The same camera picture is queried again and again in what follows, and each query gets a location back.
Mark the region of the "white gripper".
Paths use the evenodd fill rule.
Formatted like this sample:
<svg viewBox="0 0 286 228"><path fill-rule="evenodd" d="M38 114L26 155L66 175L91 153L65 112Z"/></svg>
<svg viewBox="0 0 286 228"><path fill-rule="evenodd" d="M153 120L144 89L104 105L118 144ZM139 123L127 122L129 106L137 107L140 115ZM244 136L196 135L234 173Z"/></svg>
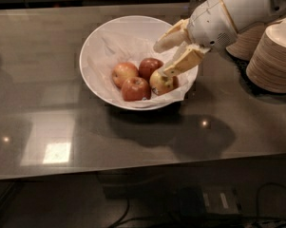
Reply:
<svg viewBox="0 0 286 228"><path fill-rule="evenodd" d="M159 73L168 78L178 76L199 65L210 48L225 49L237 37L237 29L223 1L207 0L195 8L189 20L178 21L154 44L153 49L158 53L180 46Z"/></svg>

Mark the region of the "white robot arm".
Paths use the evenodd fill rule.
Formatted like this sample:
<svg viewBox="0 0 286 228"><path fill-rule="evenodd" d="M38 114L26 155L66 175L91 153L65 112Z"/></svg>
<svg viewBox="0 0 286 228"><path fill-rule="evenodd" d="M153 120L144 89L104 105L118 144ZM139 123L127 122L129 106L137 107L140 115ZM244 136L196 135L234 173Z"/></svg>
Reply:
<svg viewBox="0 0 286 228"><path fill-rule="evenodd" d="M286 14L286 0L206 0L155 43L162 53L178 50L159 69L163 77L178 76L197 66L210 49L227 48L256 24L268 24Z"/></svg>

